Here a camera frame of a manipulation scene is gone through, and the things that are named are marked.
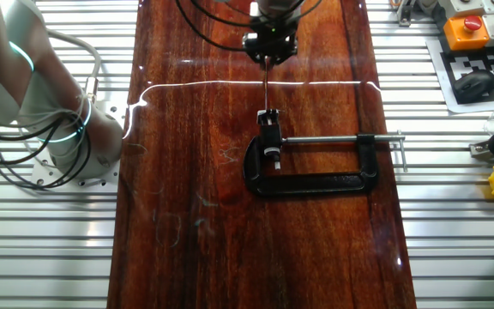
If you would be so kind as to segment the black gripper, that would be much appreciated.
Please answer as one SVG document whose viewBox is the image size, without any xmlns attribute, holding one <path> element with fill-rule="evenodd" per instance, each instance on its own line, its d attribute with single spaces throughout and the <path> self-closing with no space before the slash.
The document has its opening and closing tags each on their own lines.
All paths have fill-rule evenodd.
<svg viewBox="0 0 494 309">
<path fill-rule="evenodd" d="M 251 32 L 242 38 L 244 51 L 256 63 L 265 64 L 269 57 L 271 66 L 279 65 L 298 53 L 298 21 L 262 21 L 253 19 Z"/>
</svg>

